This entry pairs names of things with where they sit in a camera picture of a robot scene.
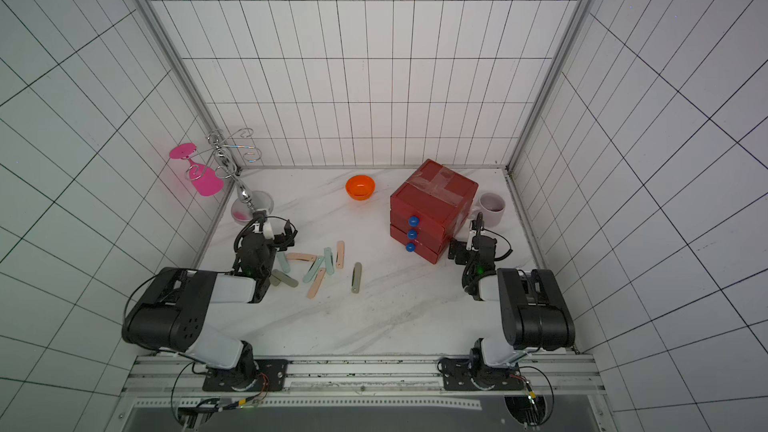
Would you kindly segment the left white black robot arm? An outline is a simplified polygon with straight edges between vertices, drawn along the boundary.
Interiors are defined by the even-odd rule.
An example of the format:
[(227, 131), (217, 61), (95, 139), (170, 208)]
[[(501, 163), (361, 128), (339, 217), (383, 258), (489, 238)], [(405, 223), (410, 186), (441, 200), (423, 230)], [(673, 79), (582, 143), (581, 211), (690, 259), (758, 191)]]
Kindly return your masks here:
[(269, 374), (254, 359), (253, 347), (218, 330), (207, 314), (214, 304), (258, 304), (266, 296), (277, 254), (294, 246), (298, 235), (288, 219), (281, 232), (272, 231), (270, 219), (253, 219), (241, 229), (231, 271), (165, 267), (142, 283), (141, 297), (125, 307), (122, 339), (204, 364), (208, 391), (266, 390)]

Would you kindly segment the olive knife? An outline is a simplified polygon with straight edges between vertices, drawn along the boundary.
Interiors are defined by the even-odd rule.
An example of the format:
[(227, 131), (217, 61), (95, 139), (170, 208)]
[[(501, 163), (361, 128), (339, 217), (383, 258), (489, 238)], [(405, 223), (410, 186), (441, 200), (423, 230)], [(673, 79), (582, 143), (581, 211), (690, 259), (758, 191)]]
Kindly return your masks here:
[(285, 285), (287, 285), (288, 287), (291, 287), (291, 288), (296, 288), (298, 286), (298, 281), (296, 279), (290, 277), (289, 275), (287, 275), (284, 272), (282, 272), (280, 270), (277, 270), (277, 269), (274, 269), (271, 272), (271, 278), (275, 282), (279, 282), (279, 283), (285, 284)]
[(351, 291), (354, 294), (358, 294), (360, 292), (362, 270), (363, 270), (362, 264), (360, 262), (356, 262), (353, 266), (352, 281), (351, 281)]

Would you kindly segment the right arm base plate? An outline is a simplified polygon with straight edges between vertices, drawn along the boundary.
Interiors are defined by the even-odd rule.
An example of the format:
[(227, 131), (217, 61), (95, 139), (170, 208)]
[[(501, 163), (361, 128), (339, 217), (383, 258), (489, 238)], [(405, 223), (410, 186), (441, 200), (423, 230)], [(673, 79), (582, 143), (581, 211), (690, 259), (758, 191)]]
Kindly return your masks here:
[(443, 388), (453, 392), (522, 391), (524, 380), (514, 369), (473, 365), (469, 359), (444, 357), (437, 369)]

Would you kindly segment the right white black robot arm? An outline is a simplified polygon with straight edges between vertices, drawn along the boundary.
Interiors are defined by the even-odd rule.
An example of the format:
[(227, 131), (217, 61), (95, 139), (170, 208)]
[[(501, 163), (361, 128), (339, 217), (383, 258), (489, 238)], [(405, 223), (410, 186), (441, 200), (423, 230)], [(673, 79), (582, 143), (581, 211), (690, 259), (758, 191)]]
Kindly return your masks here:
[(496, 244), (492, 237), (476, 235), (468, 241), (453, 240), (448, 249), (448, 258), (464, 267), (464, 291), (476, 301), (496, 303), (501, 318), (499, 333), (478, 339), (468, 359), (455, 363), (459, 387), (523, 385), (517, 363), (525, 355), (575, 344), (574, 321), (554, 273), (497, 268)]

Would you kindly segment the red top drawer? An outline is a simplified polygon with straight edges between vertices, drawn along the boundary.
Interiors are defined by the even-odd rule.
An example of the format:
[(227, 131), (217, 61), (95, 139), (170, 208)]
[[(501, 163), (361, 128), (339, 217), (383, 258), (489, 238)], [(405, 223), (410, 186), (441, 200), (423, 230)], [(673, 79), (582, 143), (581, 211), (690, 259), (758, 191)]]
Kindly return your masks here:
[(464, 203), (463, 196), (450, 191), (435, 196), (404, 183), (390, 197), (390, 224), (403, 232), (416, 230), (419, 238), (453, 237)]

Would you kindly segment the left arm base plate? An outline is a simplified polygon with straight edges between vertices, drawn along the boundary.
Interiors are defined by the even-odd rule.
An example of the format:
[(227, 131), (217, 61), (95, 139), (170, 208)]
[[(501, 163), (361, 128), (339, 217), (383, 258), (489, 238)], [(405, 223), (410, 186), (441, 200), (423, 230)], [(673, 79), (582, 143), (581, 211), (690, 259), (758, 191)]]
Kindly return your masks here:
[(284, 387), (288, 360), (258, 359), (249, 366), (208, 369), (202, 385), (205, 392), (277, 392)]

